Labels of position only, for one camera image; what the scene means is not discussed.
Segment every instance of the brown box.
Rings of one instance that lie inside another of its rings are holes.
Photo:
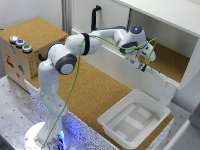
[[[32,53],[10,44],[10,36],[16,35],[32,46]],[[68,34],[42,18],[36,17],[0,31],[0,51],[6,74],[24,89],[27,81],[38,75],[40,60],[38,54],[46,57],[49,45],[54,41],[64,42]]]

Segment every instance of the empty plastic container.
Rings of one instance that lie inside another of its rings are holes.
[[[140,90],[133,90],[97,121],[126,149],[136,149],[169,115],[170,109]]]

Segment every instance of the cable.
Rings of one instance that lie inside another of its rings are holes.
[[[118,45],[116,45],[116,44],[114,44],[114,43],[108,41],[107,39],[104,39],[104,38],[100,37],[100,36],[90,35],[90,37],[96,37],[96,38],[102,39],[102,40],[104,40],[104,41],[110,43],[110,44],[113,45],[113,46],[116,46],[116,47],[121,48],[121,49],[126,49],[126,50],[138,49],[138,48],[141,48],[141,47],[146,46],[148,43],[151,43],[151,42],[155,41],[154,46],[153,46],[153,49],[152,49],[152,51],[151,51],[151,53],[150,53],[150,55],[149,55],[149,58],[148,58],[148,61],[147,61],[146,65],[148,65],[148,63],[150,62],[151,54],[153,53],[154,48],[155,48],[156,43],[157,43],[157,39],[154,38],[154,39],[148,41],[147,43],[145,43],[145,44],[143,44],[143,45],[140,45],[140,46],[138,46],[138,47],[134,47],[134,48],[124,48],[124,47],[120,47],[120,46],[118,46]],[[59,114],[59,116],[58,116],[56,122],[54,123],[54,125],[53,125],[53,127],[52,127],[52,129],[51,129],[51,131],[50,131],[50,133],[49,133],[49,135],[47,136],[47,139],[45,140],[44,144],[42,145],[41,150],[44,148],[45,144],[47,143],[47,141],[48,141],[48,139],[49,139],[49,136],[51,135],[51,133],[52,133],[54,127],[56,126],[58,120],[60,119],[62,113],[64,112],[64,110],[65,110],[65,108],[66,108],[66,106],[67,106],[67,104],[68,104],[68,102],[69,102],[69,99],[70,99],[70,97],[71,97],[71,94],[72,94],[72,92],[73,92],[73,89],[74,89],[74,86],[75,86],[75,84],[76,84],[76,80],[77,80],[78,74],[79,74],[80,60],[81,60],[81,59],[80,59],[80,58],[81,58],[81,49],[82,49],[82,46],[83,46],[83,42],[84,42],[84,41],[85,41],[85,38],[83,38],[83,40],[82,40],[82,42],[81,42],[81,46],[80,46],[80,50],[79,50],[79,60],[78,60],[78,67],[77,67],[76,77],[75,77],[74,83],[73,83],[73,85],[72,85],[71,91],[70,91],[70,93],[69,93],[68,99],[67,99],[67,101],[66,101],[66,103],[65,103],[64,108],[62,109],[61,113]]]

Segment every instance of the white robotic arm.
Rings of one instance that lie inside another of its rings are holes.
[[[147,43],[144,30],[140,26],[131,27],[128,33],[123,27],[115,27],[110,29],[96,30],[91,32],[89,35],[112,38],[118,46],[124,48],[134,48]],[[59,89],[58,72],[60,74],[67,75],[74,70],[77,62],[76,56],[79,55],[83,38],[84,36],[82,34],[72,35],[66,39],[65,45],[62,43],[54,43],[49,49],[47,60],[41,62],[39,65],[38,75],[40,82],[40,99],[47,107],[49,112],[46,116],[44,126],[38,132],[36,137],[38,141],[37,145],[40,147],[45,143],[53,124],[65,106],[64,101],[57,95],[57,91]],[[90,37],[89,42],[90,46],[88,54],[93,54],[100,49],[101,39],[97,37]],[[86,42],[84,42],[82,45],[81,54],[84,54],[85,52],[85,44]],[[152,49],[153,47],[151,44],[146,44],[137,49],[138,56],[142,55],[148,58]],[[119,49],[119,51],[123,54],[137,50]],[[153,52],[150,60],[154,61],[155,58],[156,56]],[[58,125],[56,125],[55,130],[53,130],[47,143],[51,142],[53,139],[56,139],[61,131],[63,131],[62,119],[59,119]]]

